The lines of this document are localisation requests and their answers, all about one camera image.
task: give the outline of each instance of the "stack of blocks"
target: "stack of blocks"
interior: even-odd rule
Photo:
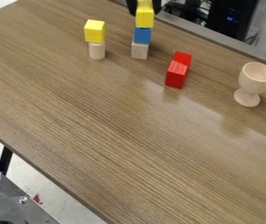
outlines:
[[[136,10],[136,28],[131,47],[133,59],[146,60],[151,43],[151,30],[154,27],[154,10],[151,0],[138,0]]]
[[[105,22],[89,19],[84,26],[85,40],[88,42],[89,57],[93,60],[105,58]]]
[[[167,70],[165,85],[172,88],[182,88],[185,84],[191,60],[191,54],[175,52]]]

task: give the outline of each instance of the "floor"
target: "floor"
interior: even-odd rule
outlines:
[[[13,2],[15,0],[0,0],[0,8]],[[30,196],[38,195],[42,202],[41,206],[61,223],[105,223],[17,156],[12,159],[8,177]]]

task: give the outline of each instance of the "wooden cylinder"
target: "wooden cylinder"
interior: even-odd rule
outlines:
[[[105,58],[106,47],[105,42],[101,44],[88,43],[89,57],[93,60],[102,60]]]

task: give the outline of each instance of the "blue block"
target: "blue block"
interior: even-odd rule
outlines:
[[[135,28],[134,42],[149,45],[151,43],[151,28]]]

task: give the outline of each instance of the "table leg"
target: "table leg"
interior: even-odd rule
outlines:
[[[6,176],[11,163],[12,151],[4,147],[0,157],[0,172]]]

